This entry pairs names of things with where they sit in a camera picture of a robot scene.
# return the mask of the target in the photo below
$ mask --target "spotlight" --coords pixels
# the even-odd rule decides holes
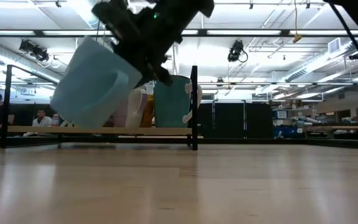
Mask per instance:
[[[19,50],[25,54],[30,54],[40,62],[47,62],[49,60],[47,49],[41,49],[39,46],[31,43],[28,40],[22,40]]]
[[[350,56],[349,56],[349,59],[350,59],[350,60],[358,60],[358,54],[350,55]]]
[[[218,78],[217,80],[218,83],[222,83],[223,82],[223,78]]]
[[[241,54],[245,54],[247,56],[247,59],[245,61],[240,61]],[[242,63],[245,63],[248,61],[248,54],[244,51],[244,44],[242,43],[242,40],[236,40],[233,44],[233,46],[230,48],[229,55],[227,56],[227,60],[229,62],[236,62],[240,61]]]

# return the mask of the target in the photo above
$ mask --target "cable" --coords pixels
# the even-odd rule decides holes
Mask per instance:
[[[98,22],[98,31],[96,32],[96,41],[98,41],[99,31],[100,31],[100,20]]]
[[[298,35],[298,7],[296,6],[296,0],[293,4],[295,5],[295,35]]]
[[[242,61],[242,60],[239,59],[238,61],[241,62],[241,63],[246,63],[248,61],[248,54],[247,54],[247,52],[245,52],[244,49],[242,50],[242,52],[247,56],[247,59],[245,61]]]
[[[22,57],[24,57],[27,53],[22,54],[15,62],[17,62],[18,60],[20,60]]]
[[[358,43],[356,41],[356,39],[354,38],[350,28],[347,26],[345,20],[343,19],[341,13],[339,13],[338,9],[335,7],[335,5],[333,4],[329,4],[329,6],[331,6],[331,9],[333,9],[335,15],[338,17],[338,19],[341,21],[341,24],[343,25],[343,27],[345,28],[347,34],[349,35],[349,37],[351,38],[354,46],[356,47],[357,51],[358,51]]]

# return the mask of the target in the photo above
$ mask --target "stage light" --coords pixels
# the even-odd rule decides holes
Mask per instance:
[[[25,54],[30,54],[40,62],[47,62],[49,60],[47,49],[41,49],[39,46],[31,43],[29,40],[22,40],[19,50]]]

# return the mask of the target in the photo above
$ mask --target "plastic pitcher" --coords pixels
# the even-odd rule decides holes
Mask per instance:
[[[50,106],[78,127],[99,128],[141,78],[140,72],[119,55],[85,37],[56,87]]]
[[[191,80],[172,75],[172,85],[157,82],[154,87],[154,113],[157,128],[186,128],[193,116],[190,110]],[[198,85],[197,106],[200,106],[203,90]]]

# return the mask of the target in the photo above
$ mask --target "metal post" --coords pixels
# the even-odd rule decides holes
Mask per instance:
[[[58,127],[60,127],[61,123],[60,123],[60,115],[59,115],[59,112],[57,112],[57,115],[58,115],[58,120],[59,120]],[[62,148],[62,141],[63,141],[63,139],[62,139],[62,134],[61,134],[61,133],[58,133],[58,134],[57,134],[57,142],[58,142],[57,148],[58,148],[58,149],[61,149],[61,148]]]
[[[191,123],[192,123],[192,127],[191,127],[191,135],[193,136],[192,139],[192,144],[193,147],[191,148],[192,150],[196,151],[198,150],[198,133],[197,133],[197,129],[198,129],[198,113],[197,113],[197,91],[198,91],[198,67],[196,65],[194,65],[191,68],[191,82],[193,84],[193,104],[192,104],[192,110],[193,110],[193,116],[191,119]]]
[[[1,148],[6,148],[9,104],[11,103],[12,65],[6,68],[4,110],[2,112]]]

